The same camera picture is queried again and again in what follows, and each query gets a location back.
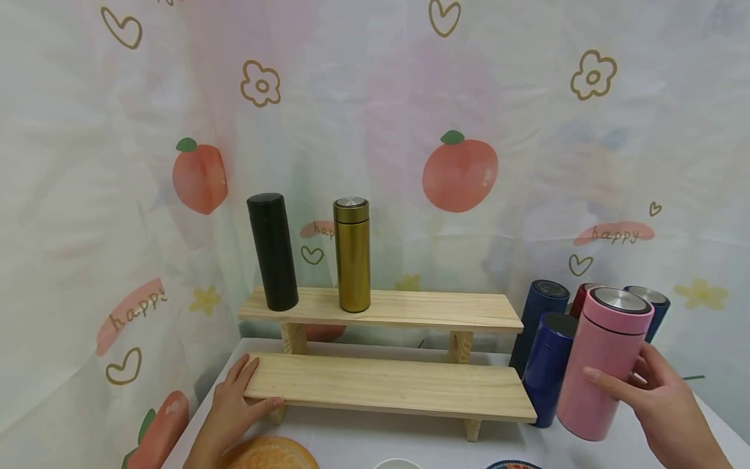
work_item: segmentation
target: fingernail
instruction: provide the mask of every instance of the fingernail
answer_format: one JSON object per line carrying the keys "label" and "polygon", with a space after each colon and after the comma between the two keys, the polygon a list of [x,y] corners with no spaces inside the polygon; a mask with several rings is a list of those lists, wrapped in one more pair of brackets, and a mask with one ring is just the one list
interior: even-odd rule
{"label": "fingernail", "polygon": [[587,366],[583,369],[583,375],[589,378],[589,380],[596,382],[599,381],[599,377],[602,375],[602,372],[597,370],[596,368]]}

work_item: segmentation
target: flower drawing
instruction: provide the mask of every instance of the flower drawing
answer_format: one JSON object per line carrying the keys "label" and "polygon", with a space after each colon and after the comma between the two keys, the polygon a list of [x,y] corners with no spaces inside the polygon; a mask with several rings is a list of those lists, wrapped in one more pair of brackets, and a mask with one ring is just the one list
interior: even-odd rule
{"label": "flower drawing", "polygon": [[244,80],[240,83],[242,96],[258,107],[266,104],[279,104],[281,81],[273,68],[264,68],[256,60],[248,60],[242,65]]}
{"label": "flower drawing", "polygon": [[578,71],[570,79],[570,90],[585,101],[592,96],[609,92],[612,78],[617,73],[617,63],[611,57],[602,57],[598,50],[587,50],[580,58]]}
{"label": "flower drawing", "polygon": [[192,302],[187,309],[190,311],[198,311],[202,309],[206,316],[214,314],[214,307],[219,304],[219,301],[221,301],[221,297],[216,293],[216,286],[214,285],[210,286],[206,291],[203,291],[201,288],[196,288],[193,290],[193,296],[195,296],[195,301]]}
{"label": "flower drawing", "polygon": [[729,296],[725,288],[711,287],[702,278],[693,280],[693,285],[690,287],[675,285],[674,292],[687,297],[688,301],[685,303],[687,309],[696,309],[699,305],[704,305],[708,309],[719,311],[724,309],[724,300]]}
{"label": "flower drawing", "polygon": [[403,274],[401,281],[396,282],[396,290],[419,291],[419,275]]}

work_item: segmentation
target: fabric backdrop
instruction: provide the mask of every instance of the fabric backdrop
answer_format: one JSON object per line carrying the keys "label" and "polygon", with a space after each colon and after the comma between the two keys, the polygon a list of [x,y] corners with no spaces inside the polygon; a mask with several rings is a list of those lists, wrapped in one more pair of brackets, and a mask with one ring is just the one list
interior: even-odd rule
{"label": "fabric backdrop", "polygon": [[[372,286],[640,284],[655,344],[746,440],[750,7],[739,0],[0,1],[0,458],[158,467],[260,283],[371,202]],[[340,330],[320,331],[329,340]],[[445,347],[425,330],[338,340]],[[475,347],[508,351],[513,338]]]}

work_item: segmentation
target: navy blue thermos bottle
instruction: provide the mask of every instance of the navy blue thermos bottle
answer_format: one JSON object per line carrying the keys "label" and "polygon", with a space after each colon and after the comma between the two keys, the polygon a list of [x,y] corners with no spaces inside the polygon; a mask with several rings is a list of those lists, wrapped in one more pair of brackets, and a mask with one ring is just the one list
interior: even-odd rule
{"label": "navy blue thermos bottle", "polygon": [[547,428],[555,420],[557,400],[573,348],[578,319],[569,314],[544,313],[531,347],[523,383],[536,411],[532,425]]}
{"label": "navy blue thermos bottle", "polygon": [[273,311],[294,308],[299,297],[284,196],[276,193],[253,195],[247,199],[247,210],[258,253],[265,303]]}
{"label": "navy blue thermos bottle", "polygon": [[516,338],[510,361],[510,366],[516,369],[519,377],[524,375],[542,315],[548,311],[564,313],[569,298],[568,289],[555,281],[534,280],[531,282],[529,295],[523,306],[523,316],[520,319],[523,323],[523,332]]}
{"label": "navy blue thermos bottle", "polygon": [[651,340],[654,338],[654,335],[656,335],[656,331],[659,329],[659,326],[661,326],[662,321],[664,320],[664,316],[667,315],[667,310],[669,309],[669,305],[671,304],[669,302],[669,298],[667,298],[665,295],[662,295],[658,291],[651,290],[650,288],[646,287],[639,287],[636,285],[628,285],[627,287],[623,288],[623,290],[638,295],[653,305],[654,317],[651,320],[651,325],[649,326],[649,330],[648,332],[646,332],[646,338],[644,339],[650,344]]}

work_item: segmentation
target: white tablecloth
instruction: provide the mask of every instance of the white tablecloth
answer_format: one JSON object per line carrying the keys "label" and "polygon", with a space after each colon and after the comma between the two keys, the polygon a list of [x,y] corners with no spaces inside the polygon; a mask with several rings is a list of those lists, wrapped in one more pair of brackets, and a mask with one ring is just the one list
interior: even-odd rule
{"label": "white tablecloth", "polygon": [[[245,352],[283,353],[281,341],[245,338],[219,374],[224,380],[230,366]],[[316,355],[360,356],[441,362],[444,350],[310,343]],[[509,356],[472,353],[471,363],[507,366]],[[180,468],[211,407],[213,388],[198,408],[163,467]],[[748,467],[750,446],[700,399],[711,429],[736,469]],[[298,441],[313,454],[322,469],[372,469],[388,458],[405,458],[424,469],[485,469],[503,459],[521,459],[544,469],[657,469],[632,410],[620,405],[605,441],[591,443],[575,437],[559,422],[550,428],[509,422],[483,422],[478,443],[469,443],[459,419],[407,416],[291,407],[281,426],[267,420],[245,437],[265,432]]]}

